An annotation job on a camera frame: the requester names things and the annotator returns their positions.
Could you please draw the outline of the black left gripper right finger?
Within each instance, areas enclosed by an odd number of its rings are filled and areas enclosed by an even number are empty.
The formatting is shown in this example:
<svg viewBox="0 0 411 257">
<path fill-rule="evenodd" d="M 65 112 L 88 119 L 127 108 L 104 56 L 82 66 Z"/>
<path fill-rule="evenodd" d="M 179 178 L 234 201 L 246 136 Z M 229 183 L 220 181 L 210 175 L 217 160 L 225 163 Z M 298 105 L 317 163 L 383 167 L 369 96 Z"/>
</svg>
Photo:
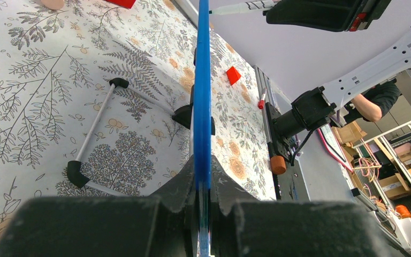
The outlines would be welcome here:
<svg viewBox="0 0 411 257">
<path fill-rule="evenodd" d="M 260 201 L 211 160 L 215 256 L 400 256 L 375 219 L 352 202 Z"/>
</svg>

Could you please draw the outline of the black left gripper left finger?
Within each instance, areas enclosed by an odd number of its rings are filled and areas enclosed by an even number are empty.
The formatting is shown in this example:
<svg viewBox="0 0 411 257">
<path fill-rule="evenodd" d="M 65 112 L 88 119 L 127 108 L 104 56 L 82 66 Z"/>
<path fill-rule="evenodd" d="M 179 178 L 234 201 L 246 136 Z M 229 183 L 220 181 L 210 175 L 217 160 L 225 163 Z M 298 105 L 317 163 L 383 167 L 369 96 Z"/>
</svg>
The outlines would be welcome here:
<svg viewBox="0 0 411 257">
<path fill-rule="evenodd" d="M 195 256 L 194 160 L 149 196 L 27 201 L 0 237 L 0 256 Z"/>
</svg>

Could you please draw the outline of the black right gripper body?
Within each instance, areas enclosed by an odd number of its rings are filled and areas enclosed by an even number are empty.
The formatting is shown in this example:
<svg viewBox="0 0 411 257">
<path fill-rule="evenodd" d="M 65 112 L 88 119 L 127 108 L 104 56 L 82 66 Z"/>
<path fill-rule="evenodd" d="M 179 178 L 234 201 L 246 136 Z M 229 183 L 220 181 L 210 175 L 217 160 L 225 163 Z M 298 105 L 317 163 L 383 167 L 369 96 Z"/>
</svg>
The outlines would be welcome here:
<svg viewBox="0 0 411 257">
<path fill-rule="evenodd" d="M 379 19 L 390 0 L 284 0 L 265 11 L 266 22 L 329 32 L 356 32 Z"/>
</svg>

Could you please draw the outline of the green whiteboard marker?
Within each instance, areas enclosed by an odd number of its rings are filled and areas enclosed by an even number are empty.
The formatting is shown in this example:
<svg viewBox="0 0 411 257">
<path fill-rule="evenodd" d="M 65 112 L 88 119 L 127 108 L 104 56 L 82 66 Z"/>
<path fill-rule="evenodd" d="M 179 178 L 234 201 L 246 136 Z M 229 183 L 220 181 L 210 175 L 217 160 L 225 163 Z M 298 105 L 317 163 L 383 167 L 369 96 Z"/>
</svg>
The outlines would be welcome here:
<svg viewBox="0 0 411 257">
<path fill-rule="evenodd" d="M 250 13 L 258 11 L 268 11 L 272 9 L 279 1 L 266 0 L 266 1 L 250 1 L 238 4 L 221 6 L 212 10 L 209 10 L 209 14 L 228 15 L 237 13 Z"/>
</svg>

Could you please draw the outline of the blue framed whiteboard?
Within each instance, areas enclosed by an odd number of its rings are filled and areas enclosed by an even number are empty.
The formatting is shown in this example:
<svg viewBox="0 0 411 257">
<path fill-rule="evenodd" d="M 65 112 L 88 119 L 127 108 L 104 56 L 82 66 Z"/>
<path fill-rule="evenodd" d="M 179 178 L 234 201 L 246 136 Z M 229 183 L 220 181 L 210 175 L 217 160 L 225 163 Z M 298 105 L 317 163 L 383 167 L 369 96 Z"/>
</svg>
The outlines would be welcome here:
<svg viewBox="0 0 411 257">
<path fill-rule="evenodd" d="M 211 96 L 209 3 L 199 2 L 195 87 L 192 90 L 192 147 L 194 160 L 194 222 L 196 255 L 210 254 Z M 113 145 L 96 145 L 86 162 L 69 161 L 66 175 L 73 185 L 88 188 L 100 197 L 133 196 L 152 175 L 155 150 L 150 141 L 135 131 L 121 133 Z"/>
</svg>

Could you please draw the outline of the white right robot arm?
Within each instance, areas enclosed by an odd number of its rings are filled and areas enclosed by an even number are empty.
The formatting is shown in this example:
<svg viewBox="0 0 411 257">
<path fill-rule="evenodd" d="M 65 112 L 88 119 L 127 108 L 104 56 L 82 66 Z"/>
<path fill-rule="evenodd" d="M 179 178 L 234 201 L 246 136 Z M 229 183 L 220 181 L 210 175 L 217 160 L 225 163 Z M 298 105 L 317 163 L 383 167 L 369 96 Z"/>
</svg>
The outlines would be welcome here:
<svg viewBox="0 0 411 257">
<path fill-rule="evenodd" d="M 279 1 L 264 12 L 275 25 L 296 25 L 330 32 L 355 32 L 385 11 L 389 1 Z M 314 131 L 358 94 L 411 67 L 411 30 L 394 45 L 335 80 L 301 94 L 291 110 L 273 116 L 267 110 L 273 141 Z"/>
</svg>

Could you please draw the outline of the person in black shirt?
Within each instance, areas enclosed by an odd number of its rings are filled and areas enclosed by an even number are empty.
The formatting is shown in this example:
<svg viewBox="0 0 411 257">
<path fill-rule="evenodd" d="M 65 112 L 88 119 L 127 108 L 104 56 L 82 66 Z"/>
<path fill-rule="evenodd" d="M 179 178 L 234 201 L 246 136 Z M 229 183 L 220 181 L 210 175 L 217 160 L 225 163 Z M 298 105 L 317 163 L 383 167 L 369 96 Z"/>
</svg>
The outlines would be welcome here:
<svg viewBox="0 0 411 257">
<path fill-rule="evenodd" d="M 383 84 L 373 86 L 364 93 L 358 94 L 346 105 L 347 114 L 344 115 L 346 124 L 357 119 L 366 122 L 378 122 L 394 106 L 401 96 L 400 89 L 396 86 L 397 79 L 387 81 Z"/>
</svg>

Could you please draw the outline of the red capped marker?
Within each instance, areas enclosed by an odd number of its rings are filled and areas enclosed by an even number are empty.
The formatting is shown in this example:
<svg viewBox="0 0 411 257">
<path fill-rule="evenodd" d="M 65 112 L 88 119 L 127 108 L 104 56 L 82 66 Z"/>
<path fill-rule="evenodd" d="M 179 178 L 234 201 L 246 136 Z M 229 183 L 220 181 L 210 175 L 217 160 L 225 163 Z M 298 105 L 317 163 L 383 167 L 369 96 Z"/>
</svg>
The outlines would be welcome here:
<svg viewBox="0 0 411 257">
<path fill-rule="evenodd" d="M 263 110 L 264 107 L 265 107 L 266 94 L 267 94 L 267 88 L 263 88 L 261 96 L 260 96 L 260 100 L 258 101 L 258 104 L 257 104 L 257 106 L 260 110 Z"/>
</svg>

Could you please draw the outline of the red triangular block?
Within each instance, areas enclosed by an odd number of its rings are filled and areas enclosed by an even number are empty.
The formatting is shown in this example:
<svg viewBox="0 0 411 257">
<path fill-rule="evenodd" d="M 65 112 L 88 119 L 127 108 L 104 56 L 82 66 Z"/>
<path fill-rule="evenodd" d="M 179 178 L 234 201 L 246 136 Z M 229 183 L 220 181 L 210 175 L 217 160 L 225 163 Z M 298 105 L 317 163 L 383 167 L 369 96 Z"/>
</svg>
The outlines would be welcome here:
<svg viewBox="0 0 411 257">
<path fill-rule="evenodd" d="M 234 66 L 231 66 L 226 71 L 226 75 L 227 75 L 227 78 L 229 80 L 230 85 L 234 85 L 241 78 L 241 74 L 239 73 L 239 71 Z"/>
</svg>

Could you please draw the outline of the floral patterned table mat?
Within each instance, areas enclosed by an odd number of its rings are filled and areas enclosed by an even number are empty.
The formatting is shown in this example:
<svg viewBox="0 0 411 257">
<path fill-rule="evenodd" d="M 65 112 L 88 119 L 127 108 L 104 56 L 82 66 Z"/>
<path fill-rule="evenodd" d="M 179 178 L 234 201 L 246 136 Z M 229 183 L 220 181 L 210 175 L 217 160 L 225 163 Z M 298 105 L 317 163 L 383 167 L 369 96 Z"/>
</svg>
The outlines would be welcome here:
<svg viewBox="0 0 411 257">
<path fill-rule="evenodd" d="M 197 30 L 173 1 L 0 1 L 0 237 L 29 199 L 149 195 L 189 159 Z"/>
</svg>

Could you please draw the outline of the metal storage shelving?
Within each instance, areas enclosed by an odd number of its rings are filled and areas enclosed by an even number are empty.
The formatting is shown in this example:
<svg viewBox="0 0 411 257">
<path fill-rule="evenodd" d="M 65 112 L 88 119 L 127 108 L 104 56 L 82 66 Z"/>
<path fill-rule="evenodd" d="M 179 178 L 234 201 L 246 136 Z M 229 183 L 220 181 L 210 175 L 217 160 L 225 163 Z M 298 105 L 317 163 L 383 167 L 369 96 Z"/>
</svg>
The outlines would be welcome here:
<svg viewBox="0 0 411 257">
<path fill-rule="evenodd" d="M 320 136 L 341 164 L 352 195 L 373 216 L 390 245 L 411 256 L 411 121 L 391 143 L 387 133 L 364 140 L 357 125 L 323 128 Z"/>
</svg>

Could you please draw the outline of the pink microphone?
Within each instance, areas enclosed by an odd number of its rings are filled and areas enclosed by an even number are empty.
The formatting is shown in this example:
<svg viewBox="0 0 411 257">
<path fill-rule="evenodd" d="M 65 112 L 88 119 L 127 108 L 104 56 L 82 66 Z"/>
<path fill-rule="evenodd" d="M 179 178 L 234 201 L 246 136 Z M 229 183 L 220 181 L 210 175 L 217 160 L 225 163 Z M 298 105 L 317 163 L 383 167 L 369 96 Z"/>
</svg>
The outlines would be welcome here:
<svg viewBox="0 0 411 257">
<path fill-rule="evenodd" d="M 40 0 L 40 2 L 51 10 L 60 10 L 64 7 L 65 1 L 64 0 Z"/>
</svg>

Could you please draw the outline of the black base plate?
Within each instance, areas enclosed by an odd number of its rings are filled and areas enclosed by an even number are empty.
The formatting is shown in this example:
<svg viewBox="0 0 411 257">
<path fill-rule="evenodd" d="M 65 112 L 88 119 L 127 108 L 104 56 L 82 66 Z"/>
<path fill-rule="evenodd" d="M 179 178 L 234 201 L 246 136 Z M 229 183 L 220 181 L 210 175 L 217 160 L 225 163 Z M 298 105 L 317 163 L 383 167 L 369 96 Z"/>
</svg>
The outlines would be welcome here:
<svg viewBox="0 0 411 257">
<path fill-rule="evenodd" d="M 300 143 L 296 135 L 304 130 L 297 121 L 295 114 L 289 110 L 281 114 L 278 109 L 267 102 L 265 111 L 267 117 L 267 133 L 269 136 L 268 150 L 270 158 L 276 155 L 285 159 L 287 170 L 282 175 L 274 175 L 277 200 L 284 202 L 298 202 L 307 198 L 305 187 L 302 186 L 301 171 L 298 163 L 291 164 L 295 160 L 295 151 Z"/>
</svg>

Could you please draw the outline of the red rectangular frame block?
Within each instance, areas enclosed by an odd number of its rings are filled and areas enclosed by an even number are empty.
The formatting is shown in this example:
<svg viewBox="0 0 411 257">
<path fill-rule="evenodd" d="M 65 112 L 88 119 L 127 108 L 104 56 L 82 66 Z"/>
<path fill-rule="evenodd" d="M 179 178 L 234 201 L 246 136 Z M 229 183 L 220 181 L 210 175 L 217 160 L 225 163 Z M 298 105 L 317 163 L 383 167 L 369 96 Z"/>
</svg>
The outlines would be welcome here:
<svg viewBox="0 0 411 257">
<path fill-rule="evenodd" d="M 106 0 L 109 3 L 124 7 L 126 9 L 131 9 L 135 4 L 136 0 Z"/>
</svg>

